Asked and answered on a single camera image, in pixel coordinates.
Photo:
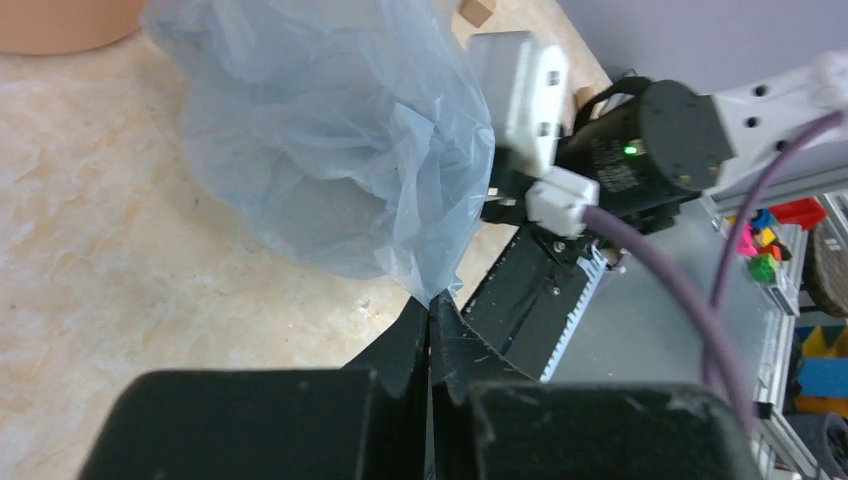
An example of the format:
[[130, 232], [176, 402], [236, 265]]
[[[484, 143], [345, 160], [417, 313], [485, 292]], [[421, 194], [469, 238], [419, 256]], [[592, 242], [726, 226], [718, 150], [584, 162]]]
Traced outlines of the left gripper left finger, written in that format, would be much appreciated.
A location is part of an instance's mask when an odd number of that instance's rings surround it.
[[83, 479], [421, 479], [428, 312], [337, 369], [159, 370], [119, 396]]

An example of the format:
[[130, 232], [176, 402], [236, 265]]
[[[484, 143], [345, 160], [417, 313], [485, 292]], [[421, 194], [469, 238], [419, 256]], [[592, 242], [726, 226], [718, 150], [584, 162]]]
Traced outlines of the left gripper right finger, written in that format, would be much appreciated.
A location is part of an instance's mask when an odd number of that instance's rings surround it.
[[757, 479], [737, 416], [686, 384], [531, 379], [448, 293], [429, 306], [439, 479]]

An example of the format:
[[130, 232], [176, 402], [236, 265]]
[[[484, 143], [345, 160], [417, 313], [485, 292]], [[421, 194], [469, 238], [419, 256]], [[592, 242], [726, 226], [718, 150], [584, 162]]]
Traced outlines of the light blue plastic trash bag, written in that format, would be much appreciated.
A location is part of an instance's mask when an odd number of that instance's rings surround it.
[[151, 1], [189, 79], [193, 174], [252, 235], [428, 303], [458, 287], [488, 190], [491, 117], [430, 1]]

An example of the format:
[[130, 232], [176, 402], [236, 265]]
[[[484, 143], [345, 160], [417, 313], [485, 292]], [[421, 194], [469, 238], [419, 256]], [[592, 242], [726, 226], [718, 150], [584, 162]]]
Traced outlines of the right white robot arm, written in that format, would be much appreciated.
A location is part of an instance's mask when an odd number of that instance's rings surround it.
[[543, 137], [539, 152], [501, 147], [482, 218], [559, 237], [584, 230], [596, 206], [627, 218], [713, 195], [794, 154], [847, 137], [847, 55], [759, 83], [699, 95], [672, 80], [625, 77], [597, 95], [625, 100], [602, 116], [577, 114], [572, 133]]

